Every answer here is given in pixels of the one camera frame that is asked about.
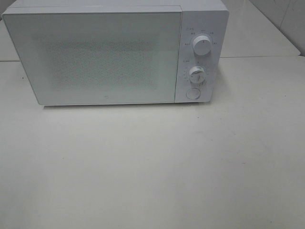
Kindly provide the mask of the white microwave door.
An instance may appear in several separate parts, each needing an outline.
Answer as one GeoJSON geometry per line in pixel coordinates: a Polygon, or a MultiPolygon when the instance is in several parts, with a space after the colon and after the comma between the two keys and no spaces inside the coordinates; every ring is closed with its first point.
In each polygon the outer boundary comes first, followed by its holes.
{"type": "Polygon", "coordinates": [[[10,14],[41,105],[171,103],[181,14],[10,14]]]}

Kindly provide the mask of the upper white power knob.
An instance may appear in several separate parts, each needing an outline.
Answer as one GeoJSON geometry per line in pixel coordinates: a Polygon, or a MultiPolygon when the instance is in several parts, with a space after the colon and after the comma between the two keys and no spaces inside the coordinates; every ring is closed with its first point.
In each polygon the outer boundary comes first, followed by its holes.
{"type": "Polygon", "coordinates": [[[211,46],[211,39],[206,35],[199,35],[193,40],[193,51],[196,55],[207,55],[211,51],[211,46]]]}

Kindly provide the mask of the white microwave oven body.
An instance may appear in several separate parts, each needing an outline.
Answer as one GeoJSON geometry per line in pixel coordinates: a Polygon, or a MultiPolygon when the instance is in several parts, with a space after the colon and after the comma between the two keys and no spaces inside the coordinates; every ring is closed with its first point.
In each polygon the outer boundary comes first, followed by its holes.
{"type": "Polygon", "coordinates": [[[171,103],[208,102],[212,97],[215,72],[229,17],[228,9],[220,0],[18,0],[3,12],[2,19],[4,21],[4,16],[10,14],[170,12],[181,14],[175,98],[171,103]],[[199,35],[211,39],[211,51],[204,56],[196,55],[193,51],[193,40],[199,35]],[[203,83],[190,82],[188,71],[194,66],[204,68],[206,78],[203,83]],[[200,90],[198,99],[190,100],[186,97],[186,92],[191,88],[200,90]]]}

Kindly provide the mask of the white timer knob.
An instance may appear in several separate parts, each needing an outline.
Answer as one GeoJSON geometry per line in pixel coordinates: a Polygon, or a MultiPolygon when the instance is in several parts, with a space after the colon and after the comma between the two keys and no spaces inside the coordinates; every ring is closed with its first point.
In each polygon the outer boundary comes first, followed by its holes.
{"type": "Polygon", "coordinates": [[[188,77],[191,83],[203,83],[206,78],[206,73],[203,67],[194,66],[188,71],[188,77]]]}

